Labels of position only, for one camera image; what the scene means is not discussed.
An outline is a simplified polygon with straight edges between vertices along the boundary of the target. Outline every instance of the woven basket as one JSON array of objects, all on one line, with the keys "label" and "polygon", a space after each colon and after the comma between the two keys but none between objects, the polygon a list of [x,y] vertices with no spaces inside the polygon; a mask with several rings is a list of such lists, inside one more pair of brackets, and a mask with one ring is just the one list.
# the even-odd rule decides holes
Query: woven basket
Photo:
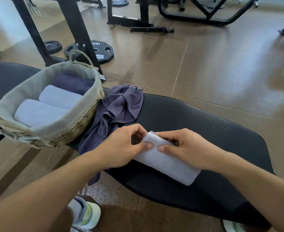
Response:
[{"label": "woven basket", "polygon": [[[91,65],[74,61],[72,55],[78,52],[83,54]],[[42,90],[62,70],[74,70],[77,75],[85,79],[95,79],[94,85],[83,95],[77,105],[61,120],[43,127],[28,128],[13,119],[18,106],[27,98],[39,98]],[[32,147],[43,149],[66,145],[78,137],[90,123],[97,108],[98,101],[104,98],[98,71],[94,68],[90,58],[83,52],[72,50],[70,61],[54,64],[33,75],[0,100],[0,134],[6,137],[25,142]]]}]

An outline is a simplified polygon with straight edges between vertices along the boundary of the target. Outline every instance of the rolled towel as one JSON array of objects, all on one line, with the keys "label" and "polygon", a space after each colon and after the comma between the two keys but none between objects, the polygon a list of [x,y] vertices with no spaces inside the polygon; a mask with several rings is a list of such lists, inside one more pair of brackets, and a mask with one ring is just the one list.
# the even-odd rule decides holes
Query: rolled towel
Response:
[{"label": "rolled towel", "polygon": [[193,183],[200,173],[200,169],[192,168],[179,159],[158,151],[157,146],[172,145],[172,143],[157,136],[154,132],[148,132],[142,142],[153,143],[155,147],[139,154],[134,160],[152,167],[186,186]]},{"label": "rolled towel", "polygon": [[72,93],[84,95],[94,85],[94,82],[95,80],[82,79],[73,72],[65,71],[55,78],[52,85]]},{"label": "rolled towel", "polygon": [[38,127],[58,121],[67,113],[68,110],[26,99],[17,108],[14,119],[27,127]]},{"label": "rolled towel", "polygon": [[63,109],[70,110],[82,98],[82,95],[48,85],[39,96],[39,101]]}]

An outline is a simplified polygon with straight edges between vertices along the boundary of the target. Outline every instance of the forearm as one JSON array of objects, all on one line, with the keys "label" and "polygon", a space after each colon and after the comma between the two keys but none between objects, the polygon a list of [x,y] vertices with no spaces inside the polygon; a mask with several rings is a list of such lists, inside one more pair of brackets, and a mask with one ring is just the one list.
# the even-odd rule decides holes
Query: forearm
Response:
[{"label": "forearm", "polygon": [[0,201],[0,231],[47,231],[100,170],[91,153],[86,153]]},{"label": "forearm", "polygon": [[284,232],[284,180],[232,153],[227,153],[223,159],[217,172],[225,176],[277,232]]}]

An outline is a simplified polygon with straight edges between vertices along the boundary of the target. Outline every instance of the floor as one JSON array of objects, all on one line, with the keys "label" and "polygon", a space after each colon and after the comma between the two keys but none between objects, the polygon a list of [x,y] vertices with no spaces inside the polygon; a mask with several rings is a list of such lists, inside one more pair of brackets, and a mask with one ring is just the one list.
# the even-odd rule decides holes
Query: floor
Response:
[{"label": "floor", "polygon": [[[135,0],[113,8],[114,14],[137,17]],[[186,11],[196,13],[190,4]],[[225,8],[219,16],[229,16]],[[90,39],[113,47],[115,58],[102,65],[103,86],[132,84],[145,93],[173,97],[257,132],[267,143],[273,168],[284,179],[284,13],[254,9],[235,23],[217,28],[164,19],[155,6],[150,20],[174,27],[173,34],[130,33],[106,24],[105,9],[82,12]],[[41,32],[44,40],[74,42],[66,22]],[[64,57],[62,52],[56,55]],[[0,53],[0,60],[43,69],[31,39]],[[4,139],[0,142],[0,199],[78,155],[68,147],[36,150]],[[87,194],[103,211],[94,231],[221,232],[220,220],[144,199],[102,173]]]}]

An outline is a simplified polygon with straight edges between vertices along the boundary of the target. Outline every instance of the white sock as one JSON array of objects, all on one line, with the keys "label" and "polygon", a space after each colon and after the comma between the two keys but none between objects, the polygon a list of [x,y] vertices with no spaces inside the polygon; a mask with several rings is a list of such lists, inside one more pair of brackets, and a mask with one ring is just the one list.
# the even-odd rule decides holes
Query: white sock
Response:
[{"label": "white sock", "polygon": [[73,224],[74,224],[78,221],[78,218],[82,211],[82,206],[78,201],[72,199],[67,207],[69,207],[73,212]]}]

